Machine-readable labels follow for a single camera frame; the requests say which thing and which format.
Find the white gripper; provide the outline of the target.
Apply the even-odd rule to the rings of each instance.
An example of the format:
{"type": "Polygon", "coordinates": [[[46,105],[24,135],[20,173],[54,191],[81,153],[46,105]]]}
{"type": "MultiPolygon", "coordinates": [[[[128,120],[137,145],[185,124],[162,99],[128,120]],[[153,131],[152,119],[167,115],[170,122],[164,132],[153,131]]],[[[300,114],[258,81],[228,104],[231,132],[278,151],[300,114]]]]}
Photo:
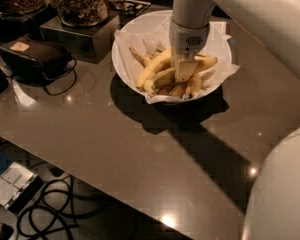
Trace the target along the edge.
{"type": "Polygon", "coordinates": [[[200,28],[186,28],[170,20],[169,38],[177,82],[187,82],[193,75],[198,64],[194,57],[205,47],[209,31],[209,23],[200,28]]]}

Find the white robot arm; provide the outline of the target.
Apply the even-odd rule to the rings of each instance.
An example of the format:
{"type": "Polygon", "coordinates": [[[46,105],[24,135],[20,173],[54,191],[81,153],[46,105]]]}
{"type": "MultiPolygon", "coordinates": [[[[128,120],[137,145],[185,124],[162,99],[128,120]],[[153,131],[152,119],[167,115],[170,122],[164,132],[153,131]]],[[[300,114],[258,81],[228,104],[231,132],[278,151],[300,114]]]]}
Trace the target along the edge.
{"type": "MultiPolygon", "coordinates": [[[[300,79],[300,0],[174,0],[170,41],[176,80],[194,72],[209,17],[220,7],[300,79]]],[[[263,163],[247,205],[241,240],[300,240],[300,128],[263,163]]]]}

